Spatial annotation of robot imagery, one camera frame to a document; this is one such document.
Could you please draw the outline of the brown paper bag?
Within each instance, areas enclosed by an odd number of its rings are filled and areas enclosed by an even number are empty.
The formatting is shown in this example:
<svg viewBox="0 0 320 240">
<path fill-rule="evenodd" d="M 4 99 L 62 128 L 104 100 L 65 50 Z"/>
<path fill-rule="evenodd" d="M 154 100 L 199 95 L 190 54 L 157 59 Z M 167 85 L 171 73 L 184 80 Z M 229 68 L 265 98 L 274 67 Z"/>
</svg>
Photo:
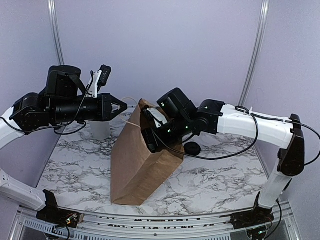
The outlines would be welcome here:
<svg viewBox="0 0 320 240">
<path fill-rule="evenodd" d="M 181 142 L 156 153 L 150 152 L 142 135 L 148 128 L 144 107 L 153 104 L 140 99 L 111 150 L 110 201 L 117 205 L 140 206 L 183 163 Z"/>
</svg>

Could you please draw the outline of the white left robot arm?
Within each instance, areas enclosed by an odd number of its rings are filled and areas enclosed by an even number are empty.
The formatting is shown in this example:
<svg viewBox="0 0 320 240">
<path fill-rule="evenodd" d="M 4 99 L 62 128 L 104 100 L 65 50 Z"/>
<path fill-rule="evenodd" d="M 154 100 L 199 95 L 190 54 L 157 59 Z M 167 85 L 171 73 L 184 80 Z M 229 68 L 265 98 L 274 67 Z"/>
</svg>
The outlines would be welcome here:
<svg viewBox="0 0 320 240">
<path fill-rule="evenodd" d="M 84 85 L 78 67 L 51 66 L 45 88 L 26 94 L 0 117 L 0 147 L 42 130 L 53 129 L 57 134 L 74 122 L 85 128 L 87 122 L 109 122 L 122 114 L 128 108 L 125 102 L 99 92 L 111 71 L 110 66 L 102 65 Z"/>
</svg>

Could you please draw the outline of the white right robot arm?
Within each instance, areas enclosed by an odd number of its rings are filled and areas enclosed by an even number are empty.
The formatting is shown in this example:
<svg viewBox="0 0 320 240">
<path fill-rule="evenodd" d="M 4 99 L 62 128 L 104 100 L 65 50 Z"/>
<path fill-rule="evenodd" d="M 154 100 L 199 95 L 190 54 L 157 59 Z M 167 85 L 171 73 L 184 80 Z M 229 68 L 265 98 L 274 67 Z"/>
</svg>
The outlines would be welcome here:
<svg viewBox="0 0 320 240">
<path fill-rule="evenodd" d="M 147 119 L 142 135 L 151 152 L 177 143 L 182 137 L 201 133 L 231 134 L 263 141 L 279 147 L 278 162 L 255 200 L 247 219 L 258 224 L 267 216 L 293 177 L 305 169 L 305 139 L 300 117 L 276 117 L 257 113 L 223 101 L 207 99 L 196 107 L 191 100 L 165 97 L 159 108 L 146 105 Z"/>
</svg>

